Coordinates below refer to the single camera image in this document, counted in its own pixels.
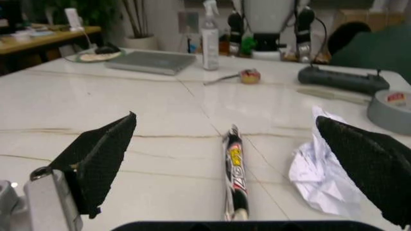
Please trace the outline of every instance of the mouse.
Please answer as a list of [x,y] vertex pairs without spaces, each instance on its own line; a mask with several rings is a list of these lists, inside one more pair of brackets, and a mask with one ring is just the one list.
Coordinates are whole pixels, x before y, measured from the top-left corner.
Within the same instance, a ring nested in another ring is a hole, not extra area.
[[115,45],[108,43],[105,46],[99,47],[94,51],[96,54],[112,54],[120,52],[120,49]]

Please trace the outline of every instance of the gray tape roll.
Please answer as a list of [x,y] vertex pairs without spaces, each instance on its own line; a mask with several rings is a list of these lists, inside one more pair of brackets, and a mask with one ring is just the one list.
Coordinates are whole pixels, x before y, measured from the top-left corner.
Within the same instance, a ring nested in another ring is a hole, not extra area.
[[411,93],[381,90],[368,106],[367,115],[382,128],[411,135]]

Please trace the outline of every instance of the silver laptop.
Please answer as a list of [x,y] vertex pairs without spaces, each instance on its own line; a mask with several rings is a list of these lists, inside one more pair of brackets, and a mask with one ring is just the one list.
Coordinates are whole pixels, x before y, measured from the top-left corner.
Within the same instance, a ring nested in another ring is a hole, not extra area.
[[195,61],[195,55],[134,51],[106,62],[109,68],[175,75]]

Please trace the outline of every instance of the power strip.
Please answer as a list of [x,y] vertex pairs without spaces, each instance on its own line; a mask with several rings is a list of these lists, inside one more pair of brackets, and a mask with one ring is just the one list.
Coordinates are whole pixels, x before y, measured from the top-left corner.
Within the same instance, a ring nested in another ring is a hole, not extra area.
[[298,73],[298,81],[302,84],[318,84],[373,96],[377,91],[389,89],[389,83],[379,75],[354,75],[336,71],[320,70],[316,66],[308,66]]

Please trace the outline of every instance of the white marble table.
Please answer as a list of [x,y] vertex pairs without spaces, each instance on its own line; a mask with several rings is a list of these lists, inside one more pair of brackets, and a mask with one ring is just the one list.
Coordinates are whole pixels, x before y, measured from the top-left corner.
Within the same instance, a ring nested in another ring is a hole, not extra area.
[[[47,165],[81,132],[133,111],[138,125],[125,160],[102,213],[94,220],[84,217],[84,230],[139,220],[222,220],[220,142],[233,123],[244,138],[252,220],[347,219],[311,209],[287,179],[292,150],[311,139],[312,106],[411,147],[410,137],[372,124],[365,106],[297,93],[302,64],[221,57],[220,69],[207,72],[198,59],[175,77],[63,59],[0,77],[0,178],[17,182],[22,194],[29,173]],[[257,68],[261,83],[202,84],[244,68]],[[411,90],[398,74],[382,76],[393,89]],[[367,199],[361,217],[351,219],[400,230]]]

